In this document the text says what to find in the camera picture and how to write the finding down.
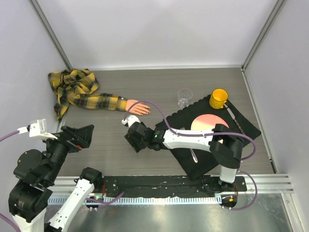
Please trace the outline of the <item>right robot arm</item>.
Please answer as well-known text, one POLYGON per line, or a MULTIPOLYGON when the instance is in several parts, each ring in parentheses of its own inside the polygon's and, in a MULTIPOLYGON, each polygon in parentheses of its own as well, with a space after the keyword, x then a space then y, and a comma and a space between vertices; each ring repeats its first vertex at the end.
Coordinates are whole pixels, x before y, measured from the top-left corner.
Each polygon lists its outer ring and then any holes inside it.
POLYGON ((218 185, 224 191, 235 184, 236 172, 240 167, 243 139, 229 132, 222 124, 210 130, 152 130, 142 122, 122 120, 128 127, 126 140, 136 152, 149 148, 155 151, 177 148, 197 149, 210 152, 221 165, 218 185))

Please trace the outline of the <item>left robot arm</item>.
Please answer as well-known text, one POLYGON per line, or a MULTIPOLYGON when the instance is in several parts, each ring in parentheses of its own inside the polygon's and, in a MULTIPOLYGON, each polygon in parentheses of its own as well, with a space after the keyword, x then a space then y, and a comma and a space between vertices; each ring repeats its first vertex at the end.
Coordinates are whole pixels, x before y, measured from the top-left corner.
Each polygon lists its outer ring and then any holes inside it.
POLYGON ((78 129, 63 126, 60 132, 49 133, 43 119, 19 128, 19 133, 27 132, 30 138, 41 139, 46 150, 25 151, 14 169, 18 182, 9 194, 8 204, 18 231, 66 232, 89 194, 102 189, 102 173, 84 168, 65 203, 48 222, 44 222, 48 200, 53 193, 50 187, 55 184, 67 155, 89 148, 93 130, 94 125, 90 124, 78 129))

